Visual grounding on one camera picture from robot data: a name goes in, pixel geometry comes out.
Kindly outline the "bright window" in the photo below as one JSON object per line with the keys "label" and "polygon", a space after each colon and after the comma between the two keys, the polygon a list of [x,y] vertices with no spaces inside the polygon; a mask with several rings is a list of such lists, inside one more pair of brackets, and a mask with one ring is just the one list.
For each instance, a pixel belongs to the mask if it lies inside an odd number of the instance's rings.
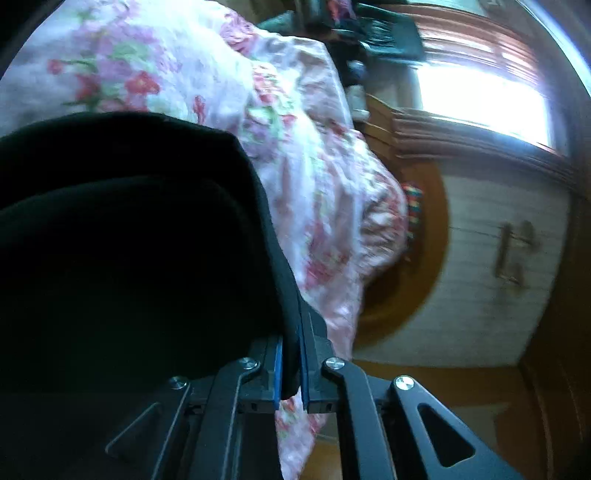
{"label": "bright window", "polygon": [[423,109],[524,140],[553,147],[544,95],[536,88],[476,67],[429,64],[417,69]]}

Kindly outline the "brown curtain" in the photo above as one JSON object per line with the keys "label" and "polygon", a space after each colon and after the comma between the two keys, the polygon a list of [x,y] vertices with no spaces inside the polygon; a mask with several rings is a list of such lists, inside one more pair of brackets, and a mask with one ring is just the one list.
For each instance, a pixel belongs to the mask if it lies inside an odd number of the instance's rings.
{"label": "brown curtain", "polygon": [[569,158],[568,141],[561,131],[563,123],[556,90],[527,36],[485,13],[448,5],[414,2],[394,6],[394,11],[410,16],[419,29],[427,60],[418,68],[429,64],[476,67],[526,83],[542,93],[548,102],[553,147],[530,144],[481,126],[429,113],[421,102],[427,133],[436,143],[447,150],[465,150],[479,157],[497,158],[566,185],[574,184],[576,169]]}

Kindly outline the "floral rose bedspread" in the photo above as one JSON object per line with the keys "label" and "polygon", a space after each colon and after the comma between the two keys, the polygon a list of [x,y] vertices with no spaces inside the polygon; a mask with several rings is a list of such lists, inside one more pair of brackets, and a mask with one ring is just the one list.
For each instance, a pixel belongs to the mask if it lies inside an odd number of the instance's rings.
{"label": "floral rose bedspread", "polygon": [[[301,397],[301,304],[349,358],[363,290],[407,245],[400,183],[353,125],[321,42],[259,29],[214,1],[3,2],[1,141],[40,122],[111,113],[228,132],[252,160],[300,306],[298,387],[281,394],[282,354],[274,414],[279,479],[297,479],[327,419]],[[271,338],[280,339],[252,345]],[[103,449],[139,409],[85,454],[81,475],[57,479],[106,479]]]}

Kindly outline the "wall hook ornament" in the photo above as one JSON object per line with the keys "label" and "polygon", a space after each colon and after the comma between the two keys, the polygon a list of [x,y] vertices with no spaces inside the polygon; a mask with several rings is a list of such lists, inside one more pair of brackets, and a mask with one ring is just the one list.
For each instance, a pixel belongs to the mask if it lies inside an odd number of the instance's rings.
{"label": "wall hook ornament", "polygon": [[518,226],[510,222],[502,223],[493,267],[494,277],[517,291],[524,290],[525,262],[538,249],[539,241],[532,222],[524,220]]}

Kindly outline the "black leather chair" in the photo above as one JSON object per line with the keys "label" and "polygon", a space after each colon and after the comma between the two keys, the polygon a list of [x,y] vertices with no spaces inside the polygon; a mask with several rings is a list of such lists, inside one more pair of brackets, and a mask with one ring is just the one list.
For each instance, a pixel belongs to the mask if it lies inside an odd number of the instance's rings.
{"label": "black leather chair", "polygon": [[381,7],[358,4],[359,41],[370,58],[402,64],[427,60],[422,37],[415,21],[408,15]]}

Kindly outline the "black pants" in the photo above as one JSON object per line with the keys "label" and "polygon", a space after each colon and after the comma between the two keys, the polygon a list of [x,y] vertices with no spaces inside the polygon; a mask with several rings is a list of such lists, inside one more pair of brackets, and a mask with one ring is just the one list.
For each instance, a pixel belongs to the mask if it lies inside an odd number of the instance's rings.
{"label": "black pants", "polygon": [[76,114],[1,141],[1,475],[80,460],[170,377],[283,342],[297,285],[235,135],[156,114]]}

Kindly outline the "white bedside device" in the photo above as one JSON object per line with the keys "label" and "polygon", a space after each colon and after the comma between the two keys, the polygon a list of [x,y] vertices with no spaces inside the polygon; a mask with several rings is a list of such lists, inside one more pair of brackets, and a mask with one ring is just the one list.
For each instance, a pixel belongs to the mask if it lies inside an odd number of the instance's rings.
{"label": "white bedside device", "polygon": [[367,122],[370,112],[367,106],[366,92],[362,85],[352,85],[346,88],[346,101],[353,121]]}

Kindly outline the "wooden curved headboard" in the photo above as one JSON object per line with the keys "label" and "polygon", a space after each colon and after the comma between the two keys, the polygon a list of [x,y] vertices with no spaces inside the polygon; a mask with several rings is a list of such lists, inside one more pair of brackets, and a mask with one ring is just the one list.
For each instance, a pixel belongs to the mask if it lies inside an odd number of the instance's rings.
{"label": "wooden curved headboard", "polygon": [[439,167],[417,162],[399,173],[423,192],[420,229],[411,251],[366,288],[356,347],[373,345],[408,323],[428,300],[446,260],[450,214]]}

